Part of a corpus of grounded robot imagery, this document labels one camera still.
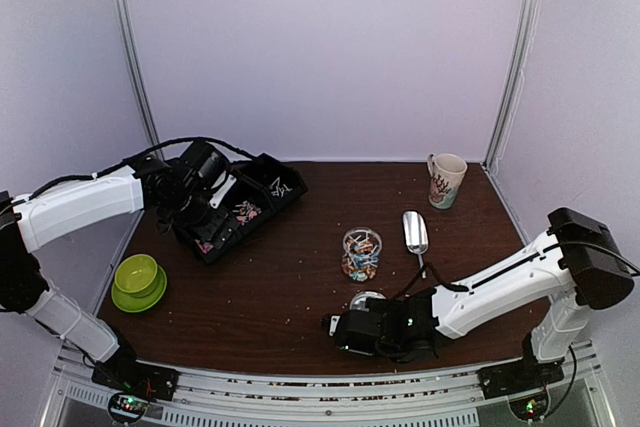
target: green plate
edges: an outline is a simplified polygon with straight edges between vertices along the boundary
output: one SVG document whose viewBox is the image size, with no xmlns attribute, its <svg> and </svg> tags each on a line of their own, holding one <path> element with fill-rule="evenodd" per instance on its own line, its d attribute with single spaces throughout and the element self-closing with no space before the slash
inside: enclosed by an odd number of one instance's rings
<svg viewBox="0 0 640 427">
<path fill-rule="evenodd" d="M 113 300 L 116 307 L 129 314 L 136 314 L 150 309 L 158 303 L 167 290 L 167 273 L 160 266 L 158 266 L 158 276 L 160 277 L 158 287 L 149 295 L 140 298 L 125 294 L 116 287 L 114 282 L 111 286 L 111 300 Z"/>
</svg>

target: metal scoop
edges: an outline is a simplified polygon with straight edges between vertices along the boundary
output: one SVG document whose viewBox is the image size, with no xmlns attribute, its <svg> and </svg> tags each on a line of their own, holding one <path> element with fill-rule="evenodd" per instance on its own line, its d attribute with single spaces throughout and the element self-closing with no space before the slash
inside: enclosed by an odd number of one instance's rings
<svg viewBox="0 0 640 427">
<path fill-rule="evenodd" d="M 429 238 L 427 237 L 427 226 L 424 223 L 422 216 L 414 211 L 408 210 L 402 214 L 402 225 L 404 226 L 404 241 L 407 244 L 407 249 L 412 254 L 418 256 L 418 262 L 420 263 L 420 269 L 424 268 L 424 261 L 422 260 L 422 254 L 424 254 L 429 248 Z M 422 271 L 422 278 L 427 278 L 427 271 Z"/>
</svg>

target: dark wood surface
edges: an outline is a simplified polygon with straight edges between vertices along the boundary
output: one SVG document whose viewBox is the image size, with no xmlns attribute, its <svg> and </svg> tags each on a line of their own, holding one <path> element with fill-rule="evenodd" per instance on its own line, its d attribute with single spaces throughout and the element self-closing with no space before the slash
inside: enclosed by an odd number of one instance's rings
<svg viewBox="0 0 640 427">
<path fill-rule="evenodd" d="M 430 240 L 425 258 L 448 280 L 521 247 L 479 165 L 469 166 L 448 211 L 428 204 L 424 164 L 292 165 L 309 192 L 212 265 L 196 260 L 172 234 L 156 233 L 155 216 L 145 214 L 127 255 L 152 255 L 167 272 L 167 293 L 145 313 L 122 313 L 110 296 L 100 311 L 141 358 L 251 373 L 365 374 L 520 355 L 522 339 L 546 312 L 546 300 L 478 327 L 441 350 L 439 359 L 404 365 L 338 351 L 320 328 L 325 314 L 343 311 L 359 290 L 392 295 L 415 274 L 417 258 L 404 245 L 405 210 L 425 217 Z M 383 240 L 378 275 L 364 284 L 340 270 L 342 237 L 356 226 L 374 229 Z M 430 276 L 422 285 L 432 282 Z"/>
</svg>

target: white wall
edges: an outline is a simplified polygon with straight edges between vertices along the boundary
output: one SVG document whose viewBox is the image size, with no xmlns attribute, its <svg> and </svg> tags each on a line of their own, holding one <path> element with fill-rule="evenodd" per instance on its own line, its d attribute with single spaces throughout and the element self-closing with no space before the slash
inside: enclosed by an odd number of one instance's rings
<svg viewBox="0 0 640 427">
<path fill-rule="evenodd" d="M 529 236 L 568 206 L 607 223 L 640 263 L 640 2 L 542 0 L 497 178 Z M 637 425 L 640 291 L 588 331 L 623 426 Z"/>
<path fill-rule="evenodd" d="M 0 0 L 0 190 L 31 192 L 145 146 L 112 0 Z M 37 252 L 44 275 L 90 308 L 129 217 Z M 33 425 L 59 343 L 0 315 L 2 425 Z"/>
<path fill-rule="evenodd" d="M 163 139 L 484 159 L 521 0 L 129 0 Z"/>
</svg>

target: black organizer box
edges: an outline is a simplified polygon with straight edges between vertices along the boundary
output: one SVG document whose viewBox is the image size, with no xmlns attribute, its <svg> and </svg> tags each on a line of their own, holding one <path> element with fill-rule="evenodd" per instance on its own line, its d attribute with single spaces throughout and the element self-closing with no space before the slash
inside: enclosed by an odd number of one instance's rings
<svg viewBox="0 0 640 427">
<path fill-rule="evenodd" d="M 237 179 L 236 183 L 226 193 L 207 225 L 173 227 L 178 240 L 189 245 L 196 257 L 207 264 L 217 260 L 308 190 L 295 169 L 267 154 L 261 154 L 250 162 L 232 164 L 231 175 Z M 290 189 L 282 197 L 272 195 L 272 185 L 278 178 L 280 186 Z M 242 224 L 234 210 L 244 201 L 257 206 L 261 212 Z"/>
</svg>

